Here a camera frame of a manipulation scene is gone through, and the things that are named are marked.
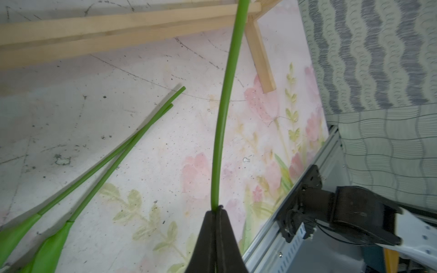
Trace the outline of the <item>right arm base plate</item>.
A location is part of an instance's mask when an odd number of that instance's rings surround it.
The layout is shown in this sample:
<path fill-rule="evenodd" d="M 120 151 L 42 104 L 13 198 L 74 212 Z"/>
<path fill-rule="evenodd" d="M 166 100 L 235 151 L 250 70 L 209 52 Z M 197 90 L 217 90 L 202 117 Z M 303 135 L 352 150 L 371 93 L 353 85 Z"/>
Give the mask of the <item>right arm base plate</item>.
<path fill-rule="evenodd" d="M 317 165 L 312 164 L 278 209 L 275 220 L 279 232 L 287 243 L 304 223 L 308 238 L 313 234 L 317 221 L 330 222 L 335 194 L 322 189 L 322 176 Z"/>

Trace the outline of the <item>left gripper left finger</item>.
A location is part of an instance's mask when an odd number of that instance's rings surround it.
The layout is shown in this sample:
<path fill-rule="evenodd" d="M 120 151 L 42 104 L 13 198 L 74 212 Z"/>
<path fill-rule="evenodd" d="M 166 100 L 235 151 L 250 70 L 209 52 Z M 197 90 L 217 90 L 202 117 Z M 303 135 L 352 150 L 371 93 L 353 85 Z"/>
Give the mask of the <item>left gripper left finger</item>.
<path fill-rule="evenodd" d="M 203 223 L 186 273 L 214 273 L 216 271 L 216 215 L 205 213 Z"/>

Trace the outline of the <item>white artificial tulip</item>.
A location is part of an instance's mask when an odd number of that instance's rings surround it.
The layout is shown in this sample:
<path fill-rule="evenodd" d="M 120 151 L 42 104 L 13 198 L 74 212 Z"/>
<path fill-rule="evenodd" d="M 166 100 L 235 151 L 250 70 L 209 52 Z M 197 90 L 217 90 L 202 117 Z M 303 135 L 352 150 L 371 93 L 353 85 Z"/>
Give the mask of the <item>white artificial tulip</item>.
<path fill-rule="evenodd" d="M 216 211 L 219 208 L 220 196 L 220 174 L 221 161 L 223 155 L 224 137 L 226 120 L 228 116 L 229 103 L 231 100 L 232 87 L 236 73 L 237 62 L 244 28 L 248 19 L 249 1 L 239 1 L 237 6 L 236 18 L 233 26 L 231 45 L 228 54 L 228 60 L 225 69 L 223 88 L 218 109 L 215 142 L 213 147 L 212 159 L 212 177 L 211 177 L 211 210 Z"/>

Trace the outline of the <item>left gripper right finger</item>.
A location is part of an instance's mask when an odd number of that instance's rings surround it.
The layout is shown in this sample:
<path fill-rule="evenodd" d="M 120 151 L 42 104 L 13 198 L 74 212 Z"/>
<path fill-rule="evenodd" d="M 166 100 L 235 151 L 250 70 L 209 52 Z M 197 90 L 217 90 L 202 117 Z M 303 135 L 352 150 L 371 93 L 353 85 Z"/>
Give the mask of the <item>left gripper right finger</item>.
<path fill-rule="evenodd" d="M 217 273 L 248 273 L 223 206 L 216 212 L 216 255 Z"/>

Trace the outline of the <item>wooden clothes rack frame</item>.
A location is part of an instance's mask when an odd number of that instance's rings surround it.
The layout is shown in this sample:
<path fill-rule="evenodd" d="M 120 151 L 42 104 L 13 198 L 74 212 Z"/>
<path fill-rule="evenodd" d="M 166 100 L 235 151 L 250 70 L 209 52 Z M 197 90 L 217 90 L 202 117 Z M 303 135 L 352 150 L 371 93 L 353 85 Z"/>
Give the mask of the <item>wooden clothes rack frame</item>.
<path fill-rule="evenodd" d="M 1 25 L 1 69 L 111 51 L 233 25 L 237 4 Z"/>

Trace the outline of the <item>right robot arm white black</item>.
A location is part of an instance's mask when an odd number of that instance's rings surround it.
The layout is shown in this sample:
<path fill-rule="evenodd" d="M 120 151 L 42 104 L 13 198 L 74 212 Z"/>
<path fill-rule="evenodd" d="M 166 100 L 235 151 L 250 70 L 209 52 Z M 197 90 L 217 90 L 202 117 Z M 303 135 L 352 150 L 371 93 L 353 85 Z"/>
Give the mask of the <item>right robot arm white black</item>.
<path fill-rule="evenodd" d="M 437 268 L 437 229 L 368 189 L 337 187 L 330 226 Z"/>

